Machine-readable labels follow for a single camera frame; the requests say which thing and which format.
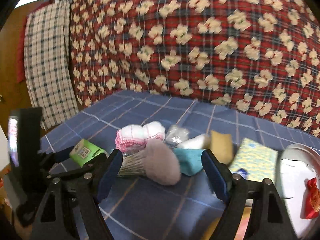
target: screen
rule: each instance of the screen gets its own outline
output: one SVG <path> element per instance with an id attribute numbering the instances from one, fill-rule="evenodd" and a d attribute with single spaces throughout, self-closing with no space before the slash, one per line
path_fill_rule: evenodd
<path id="1" fill-rule="evenodd" d="M 16 167 L 19 167 L 18 161 L 18 120 L 14 118 L 9 118 L 8 124 L 8 148 L 10 153 L 10 158 Z"/>

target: yellow patterned box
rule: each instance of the yellow patterned box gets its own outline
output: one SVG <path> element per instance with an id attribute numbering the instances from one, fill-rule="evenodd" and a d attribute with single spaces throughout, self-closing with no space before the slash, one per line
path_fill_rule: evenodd
<path id="1" fill-rule="evenodd" d="M 275 182 L 277 155 L 277 151 L 244 138 L 229 169 L 244 179 L 260 182 L 269 178 Z"/>

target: clear plastic bag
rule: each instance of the clear plastic bag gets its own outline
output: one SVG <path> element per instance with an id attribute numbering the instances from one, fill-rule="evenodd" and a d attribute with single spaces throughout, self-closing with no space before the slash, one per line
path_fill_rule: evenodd
<path id="1" fill-rule="evenodd" d="M 189 139 L 189 130 L 181 128 L 178 125 L 170 126 L 167 131 L 165 142 L 170 146 L 176 147 L 178 143 L 184 142 Z"/>

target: white paper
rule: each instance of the white paper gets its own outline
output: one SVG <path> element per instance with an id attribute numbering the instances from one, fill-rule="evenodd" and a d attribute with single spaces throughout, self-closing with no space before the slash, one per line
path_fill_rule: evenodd
<path id="1" fill-rule="evenodd" d="M 281 160 L 280 176 L 287 211 L 297 237 L 303 237 L 313 226 L 316 219 L 304 219 L 308 180 L 317 177 L 313 167 L 302 161 Z"/>

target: wooden door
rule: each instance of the wooden door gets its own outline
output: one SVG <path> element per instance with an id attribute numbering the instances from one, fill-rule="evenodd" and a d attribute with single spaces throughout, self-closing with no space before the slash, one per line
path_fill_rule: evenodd
<path id="1" fill-rule="evenodd" d="M 23 19 L 44 1 L 35 1 L 14 9 L 0 31 L 0 125 L 5 134 L 10 111 L 31 107 L 26 82 L 17 83 L 17 45 Z"/>

